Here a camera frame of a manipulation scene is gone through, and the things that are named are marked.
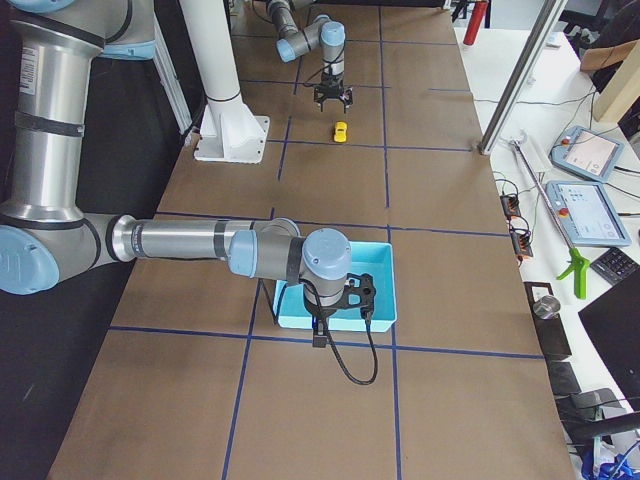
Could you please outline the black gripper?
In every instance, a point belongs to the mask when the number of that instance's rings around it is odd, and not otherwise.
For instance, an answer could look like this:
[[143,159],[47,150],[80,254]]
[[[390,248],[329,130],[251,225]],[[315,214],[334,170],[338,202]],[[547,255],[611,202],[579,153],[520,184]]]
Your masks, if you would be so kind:
[[353,91],[351,87],[344,86],[344,74],[337,75],[323,72],[319,83],[314,87],[314,102],[324,111],[324,102],[327,100],[338,100],[343,104],[343,109],[347,110],[353,104]]

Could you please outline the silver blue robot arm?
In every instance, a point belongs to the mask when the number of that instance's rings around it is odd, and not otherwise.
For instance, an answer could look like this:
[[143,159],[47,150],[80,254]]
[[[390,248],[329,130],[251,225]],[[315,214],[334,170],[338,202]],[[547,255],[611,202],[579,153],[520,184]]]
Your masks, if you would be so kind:
[[9,1],[5,31],[20,36],[14,142],[4,149],[1,199],[1,317],[23,316],[35,300],[45,310],[74,308],[57,298],[66,284],[137,258],[222,260],[241,237],[262,232],[296,243],[289,220],[160,222],[149,184],[142,119],[127,121],[111,105],[137,107],[143,86],[122,71],[106,103],[88,99],[104,59],[122,64],[156,57],[150,1]]
[[310,6],[313,1],[266,1],[266,13],[277,30],[276,49],[284,63],[292,62],[316,47],[321,48],[322,67],[303,85],[312,88],[314,102],[323,110],[324,102],[337,100],[344,112],[353,104],[353,91],[344,85],[346,32],[342,23],[326,14],[316,16],[299,29],[293,12]]

